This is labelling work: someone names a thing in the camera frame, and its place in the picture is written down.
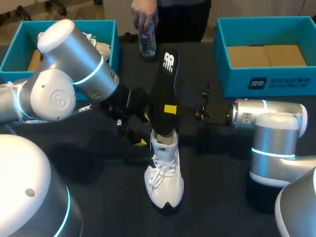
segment gray robot arm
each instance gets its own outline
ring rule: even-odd
[[[255,122],[250,177],[257,183],[283,188],[312,168],[316,156],[297,156],[299,123],[293,114],[259,115]]]
[[[295,116],[299,125],[298,136],[306,131],[308,115],[305,106],[268,100],[236,99],[227,103],[219,82],[207,85],[202,93],[204,104],[196,110],[196,118],[205,124],[230,126],[235,132],[253,132],[261,114],[288,113]]]
[[[107,117],[120,121],[121,133],[135,114],[148,122],[144,90],[130,90],[119,82],[103,56],[71,20],[61,20],[38,40],[42,62],[29,78],[0,85],[0,125],[41,119],[56,121],[72,114],[75,90],[97,103]]]

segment water bottle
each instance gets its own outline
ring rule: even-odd
[[[146,60],[154,59],[156,55],[156,36],[155,36],[155,24],[151,21],[150,27],[146,34],[138,31],[139,47]]]

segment black insole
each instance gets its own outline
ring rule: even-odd
[[[177,99],[174,85],[178,65],[178,51],[173,48],[163,50],[148,108],[153,130],[160,135],[169,134],[177,125]]]

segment black table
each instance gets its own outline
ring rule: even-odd
[[[217,79],[213,44],[168,46],[180,53],[178,79],[184,86],[180,102],[193,109],[202,102],[200,94],[206,84]],[[120,78],[127,86],[141,86],[149,92],[157,69],[156,63],[140,60],[138,45],[122,47]],[[309,124],[298,141],[297,154],[315,154],[316,100],[269,99],[306,106]],[[131,123],[147,134],[151,131],[149,124],[142,127],[136,119]],[[249,186],[246,180],[250,136],[232,134],[227,127],[205,127],[193,116],[181,118],[179,148],[184,196],[178,213],[164,216],[153,208],[144,184],[150,152],[120,137],[115,121],[100,112],[88,111],[60,122],[14,129],[42,148],[66,180],[83,212],[84,237],[279,237],[274,215],[254,208],[253,202],[258,199],[262,202],[260,211],[271,208],[275,191],[263,192]]]

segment blue box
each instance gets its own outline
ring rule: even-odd
[[[3,82],[29,78],[28,72],[34,50],[37,49],[38,34],[44,32],[57,21],[24,21],[20,24],[0,67]],[[74,23],[82,32],[92,34],[98,42],[111,45],[110,66],[119,73],[119,38],[116,22],[112,20],[78,20]],[[76,90],[77,101],[88,99]]]
[[[298,45],[307,66],[233,68],[227,51],[278,44]],[[219,18],[214,53],[225,97],[316,95],[316,25],[310,17]]]

